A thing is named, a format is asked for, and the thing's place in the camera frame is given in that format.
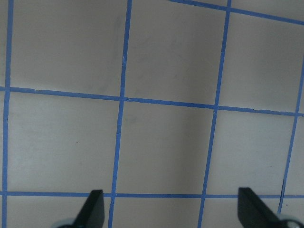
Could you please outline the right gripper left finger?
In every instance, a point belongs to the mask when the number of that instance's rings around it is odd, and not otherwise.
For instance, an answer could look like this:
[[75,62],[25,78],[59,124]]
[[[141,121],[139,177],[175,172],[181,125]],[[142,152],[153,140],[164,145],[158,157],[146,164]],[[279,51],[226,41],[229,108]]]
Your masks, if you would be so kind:
[[71,223],[57,222],[53,228],[102,228],[105,223],[103,190],[92,190],[78,215]]

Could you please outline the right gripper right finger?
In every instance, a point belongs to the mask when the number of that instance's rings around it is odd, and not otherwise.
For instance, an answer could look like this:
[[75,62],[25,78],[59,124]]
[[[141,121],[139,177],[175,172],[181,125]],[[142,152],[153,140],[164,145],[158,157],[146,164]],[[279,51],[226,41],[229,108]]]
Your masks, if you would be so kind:
[[244,228],[302,228],[292,217],[275,214],[249,187],[238,188],[237,217]]

